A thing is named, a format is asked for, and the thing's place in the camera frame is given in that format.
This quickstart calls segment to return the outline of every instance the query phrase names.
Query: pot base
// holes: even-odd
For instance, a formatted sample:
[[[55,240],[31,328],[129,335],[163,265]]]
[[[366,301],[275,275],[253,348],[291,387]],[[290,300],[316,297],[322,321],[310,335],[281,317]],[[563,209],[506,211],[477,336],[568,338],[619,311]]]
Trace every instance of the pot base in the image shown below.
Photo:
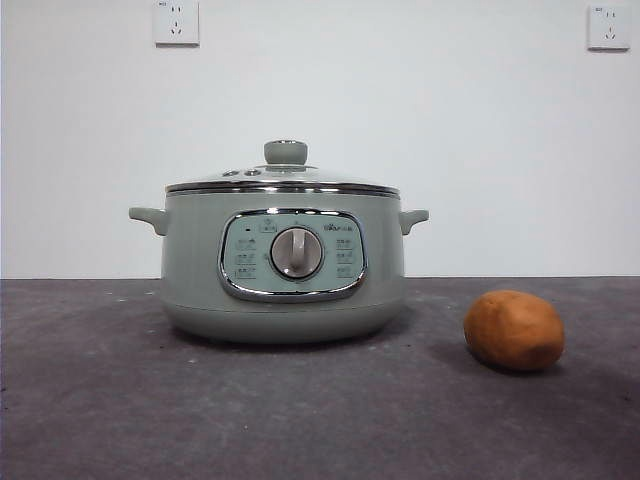
[[[171,323],[196,335],[243,343],[310,343],[374,332],[392,320],[401,300],[370,307],[305,312],[228,312],[183,307],[164,309]]]

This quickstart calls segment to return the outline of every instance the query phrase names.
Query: stainless steel rim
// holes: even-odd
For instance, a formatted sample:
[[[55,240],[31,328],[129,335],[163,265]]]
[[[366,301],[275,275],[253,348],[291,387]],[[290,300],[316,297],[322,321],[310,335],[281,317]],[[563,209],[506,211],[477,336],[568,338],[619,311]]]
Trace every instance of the stainless steel rim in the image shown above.
[[[362,183],[196,182],[169,185],[165,190],[168,197],[204,193],[336,193],[400,199],[395,188]]]

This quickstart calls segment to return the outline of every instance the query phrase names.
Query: brown potato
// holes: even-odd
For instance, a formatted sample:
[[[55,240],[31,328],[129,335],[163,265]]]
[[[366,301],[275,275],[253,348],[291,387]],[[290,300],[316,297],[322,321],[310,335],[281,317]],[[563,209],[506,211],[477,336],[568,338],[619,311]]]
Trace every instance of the brown potato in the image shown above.
[[[514,370],[549,367],[564,349],[562,320],[553,306],[515,290],[480,296],[464,319],[464,336],[481,360]]]

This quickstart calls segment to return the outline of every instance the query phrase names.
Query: pot handle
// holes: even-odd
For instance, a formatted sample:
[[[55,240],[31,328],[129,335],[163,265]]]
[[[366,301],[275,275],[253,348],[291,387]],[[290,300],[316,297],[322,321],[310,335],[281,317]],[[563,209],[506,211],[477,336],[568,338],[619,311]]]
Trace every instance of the pot handle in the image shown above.
[[[169,214],[157,208],[132,207],[129,209],[129,218],[140,220],[153,225],[153,229],[158,235],[165,236],[169,226]]]
[[[416,223],[426,222],[429,220],[429,210],[409,210],[408,212],[400,212],[400,228],[403,235],[409,235],[411,227]]]

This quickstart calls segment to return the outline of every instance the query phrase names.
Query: brand logo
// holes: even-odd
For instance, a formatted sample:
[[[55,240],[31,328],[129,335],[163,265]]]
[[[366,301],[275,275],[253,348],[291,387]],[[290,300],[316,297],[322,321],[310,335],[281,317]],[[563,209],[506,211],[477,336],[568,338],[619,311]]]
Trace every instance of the brand logo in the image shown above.
[[[336,226],[333,223],[329,223],[324,226],[324,231],[325,232],[340,232],[340,231],[352,232],[353,227],[352,226]]]

